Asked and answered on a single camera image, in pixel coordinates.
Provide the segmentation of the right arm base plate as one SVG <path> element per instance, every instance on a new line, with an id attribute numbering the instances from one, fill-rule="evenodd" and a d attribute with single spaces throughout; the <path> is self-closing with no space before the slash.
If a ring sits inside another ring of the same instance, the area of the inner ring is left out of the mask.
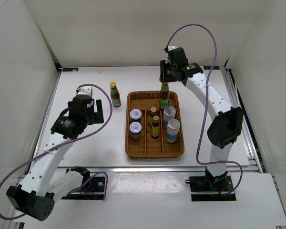
<path id="1" fill-rule="evenodd" d="M 230 193 L 234 188 L 230 176 L 214 187 L 211 187 L 204 176 L 189 177 L 185 180 L 185 184 L 190 186 L 192 202 L 236 201 L 235 193 Z"/>

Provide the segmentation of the silver lid jar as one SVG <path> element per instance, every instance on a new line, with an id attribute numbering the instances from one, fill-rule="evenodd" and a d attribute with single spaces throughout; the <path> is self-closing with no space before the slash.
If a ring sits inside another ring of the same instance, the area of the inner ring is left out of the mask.
<path id="1" fill-rule="evenodd" d="M 141 138 L 142 125 L 139 122 L 132 122 L 129 126 L 129 136 L 133 141 Z"/>
<path id="2" fill-rule="evenodd" d="M 140 109 L 132 109 L 130 111 L 130 122 L 141 122 L 142 112 Z"/>

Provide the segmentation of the small yellow label bottle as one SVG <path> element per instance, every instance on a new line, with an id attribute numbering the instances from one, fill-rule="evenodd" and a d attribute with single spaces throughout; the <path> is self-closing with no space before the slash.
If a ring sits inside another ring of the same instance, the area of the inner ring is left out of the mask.
<path id="1" fill-rule="evenodd" d="M 158 138 L 160 134 L 160 118 L 155 115 L 152 122 L 152 138 Z"/>

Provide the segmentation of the white blue canister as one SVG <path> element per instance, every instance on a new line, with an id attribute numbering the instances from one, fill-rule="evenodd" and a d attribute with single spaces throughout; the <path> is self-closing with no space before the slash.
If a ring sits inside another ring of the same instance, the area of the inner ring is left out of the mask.
<path id="1" fill-rule="evenodd" d="M 177 119 L 171 119 L 167 123 L 166 129 L 166 141 L 168 143 L 174 143 L 177 140 L 180 129 L 180 122 Z"/>
<path id="2" fill-rule="evenodd" d="M 163 111 L 163 128 L 167 128 L 168 121 L 174 119 L 176 115 L 176 109 L 173 106 L 165 107 Z"/>

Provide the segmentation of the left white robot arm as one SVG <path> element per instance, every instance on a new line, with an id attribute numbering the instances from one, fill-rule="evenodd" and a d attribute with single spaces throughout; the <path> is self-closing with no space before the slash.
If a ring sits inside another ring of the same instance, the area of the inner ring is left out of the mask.
<path id="1" fill-rule="evenodd" d="M 90 172 L 84 167 L 67 169 L 65 175 L 52 182 L 51 179 L 71 148 L 88 125 L 102 124 L 101 100 L 89 95 L 76 95 L 68 102 L 66 113 L 62 112 L 51 128 L 51 134 L 40 156 L 29 173 L 17 185 L 10 186 L 7 197 L 14 208 L 39 221 L 52 212 L 55 203 L 73 191 L 85 191 L 90 187 Z"/>

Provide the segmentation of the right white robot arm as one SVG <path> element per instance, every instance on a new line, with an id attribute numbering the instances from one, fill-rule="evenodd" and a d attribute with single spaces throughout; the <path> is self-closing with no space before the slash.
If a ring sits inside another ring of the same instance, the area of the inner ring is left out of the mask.
<path id="1" fill-rule="evenodd" d="M 209 84 L 209 76 L 196 63 L 189 63 L 183 48 L 166 47 L 167 60 L 160 62 L 160 91 L 134 92 L 141 104 L 129 109 L 126 117 L 126 137 L 138 141 L 141 132 L 150 129 L 151 137 L 158 138 L 160 129 L 166 130 L 166 141 L 174 143 L 178 138 L 180 122 L 175 118 L 177 108 L 170 106 L 169 82 L 182 82 L 192 91 L 205 107 L 205 115 L 210 115 L 212 123 L 207 135 L 212 143 L 210 161 L 206 163 L 205 181 L 207 189 L 217 190 L 226 180 L 226 164 L 232 144 L 241 134 L 243 110 L 232 107 Z"/>

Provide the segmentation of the yellow cap sauce bottle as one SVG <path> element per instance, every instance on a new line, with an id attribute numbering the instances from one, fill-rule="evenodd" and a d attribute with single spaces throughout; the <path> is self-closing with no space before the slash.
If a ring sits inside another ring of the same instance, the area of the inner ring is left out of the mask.
<path id="1" fill-rule="evenodd" d="M 110 82 L 110 94 L 113 107 L 120 107 L 121 106 L 121 99 L 120 94 L 116 86 L 115 81 Z"/>
<path id="2" fill-rule="evenodd" d="M 170 92 L 169 92 L 169 84 L 162 83 L 160 93 L 159 93 L 159 108 L 164 109 L 169 104 Z"/>

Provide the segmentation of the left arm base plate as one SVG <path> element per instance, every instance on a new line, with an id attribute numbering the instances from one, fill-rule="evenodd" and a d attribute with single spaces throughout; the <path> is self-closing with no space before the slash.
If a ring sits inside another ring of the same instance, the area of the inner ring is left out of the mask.
<path id="1" fill-rule="evenodd" d="M 108 174 L 99 172 L 80 191 L 62 197 L 64 200 L 105 200 L 108 186 Z"/>

